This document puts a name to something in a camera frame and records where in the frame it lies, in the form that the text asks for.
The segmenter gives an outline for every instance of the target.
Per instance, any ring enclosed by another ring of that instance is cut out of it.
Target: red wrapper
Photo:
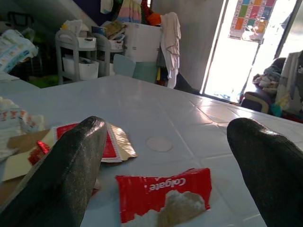
[[[117,176],[124,227],[168,227],[210,209],[210,170],[189,169],[171,177]]]

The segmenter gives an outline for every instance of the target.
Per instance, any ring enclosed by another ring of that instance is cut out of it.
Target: colorful poster
[[[238,0],[229,37],[262,42],[276,0]]]

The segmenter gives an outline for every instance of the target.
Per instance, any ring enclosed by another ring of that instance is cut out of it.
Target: orange cloth
[[[159,13],[152,13],[147,17],[147,21],[150,23],[150,25],[159,25],[161,24],[161,15]]]

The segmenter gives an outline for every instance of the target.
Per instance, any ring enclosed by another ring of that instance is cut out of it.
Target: teal chair
[[[136,62],[124,55],[114,55],[114,72],[118,75],[133,77]]]

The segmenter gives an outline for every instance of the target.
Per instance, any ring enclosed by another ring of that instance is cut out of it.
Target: colgate logo
[[[166,188],[166,187],[173,188],[173,187],[175,187],[175,185],[183,186],[183,185],[185,185],[185,183],[186,183],[185,178],[176,179],[176,180],[167,179],[166,181],[161,182],[161,183],[151,184],[150,191],[159,190],[160,188]]]

